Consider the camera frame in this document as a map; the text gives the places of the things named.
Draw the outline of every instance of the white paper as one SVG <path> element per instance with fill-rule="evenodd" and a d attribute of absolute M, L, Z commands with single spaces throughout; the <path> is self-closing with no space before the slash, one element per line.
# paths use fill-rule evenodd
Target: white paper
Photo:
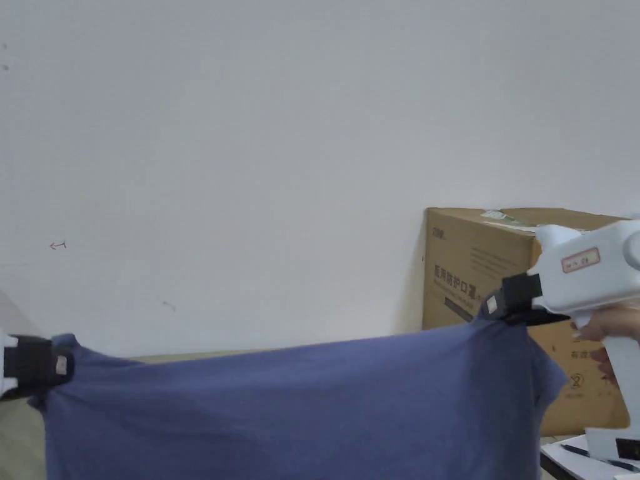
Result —
<path fill-rule="evenodd" d="M 600 460 L 568 452 L 560 446 L 562 444 L 588 450 L 587 439 L 584 435 L 575 436 L 569 440 L 542 447 L 542 453 L 579 480 L 614 480 L 616 476 L 631 474 L 624 468 L 614 467 Z"/>

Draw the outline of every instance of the label sticker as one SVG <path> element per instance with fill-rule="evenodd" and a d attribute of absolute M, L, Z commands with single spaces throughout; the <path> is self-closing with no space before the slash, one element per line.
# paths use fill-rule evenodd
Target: label sticker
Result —
<path fill-rule="evenodd" d="M 495 296 L 492 296 L 486 301 L 486 308 L 489 310 L 490 315 L 498 309 L 498 302 L 496 301 Z"/>
<path fill-rule="evenodd" d="M 593 247 L 589 250 L 576 253 L 571 257 L 562 259 L 562 271 L 565 273 L 572 273 L 598 263 L 600 263 L 600 252 L 598 251 L 598 248 Z"/>

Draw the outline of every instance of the finger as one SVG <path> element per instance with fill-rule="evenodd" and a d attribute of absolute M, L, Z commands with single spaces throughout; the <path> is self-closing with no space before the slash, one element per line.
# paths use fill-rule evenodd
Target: finger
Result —
<path fill-rule="evenodd" d="M 592 351 L 590 356 L 596 362 L 602 363 L 602 362 L 608 362 L 609 361 L 609 355 L 607 354 L 607 350 L 604 349 L 604 348 L 600 348 L 598 350 Z"/>
<path fill-rule="evenodd" d="M 598 370 L 604 373 L 606 376 L 613 377 L 613 366 L 609 362 L 598 365 Z"/>
<path fill-rule="evenodd" d="M 632 337 L 640 340 L 640 310 L 611 307 L 593 312 L 587 326 L 580 330 L 585 340 L 601 341 L 604 337 Z"/>

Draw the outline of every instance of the fabric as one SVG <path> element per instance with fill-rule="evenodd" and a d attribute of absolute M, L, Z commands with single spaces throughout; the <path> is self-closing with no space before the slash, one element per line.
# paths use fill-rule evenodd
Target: fabric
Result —
<path fill-rule="evenodd" d="M 80 346 L 34 399 L 49 480 L 534 480 L 565 382 L 523 327 L 147 365 Z"/>

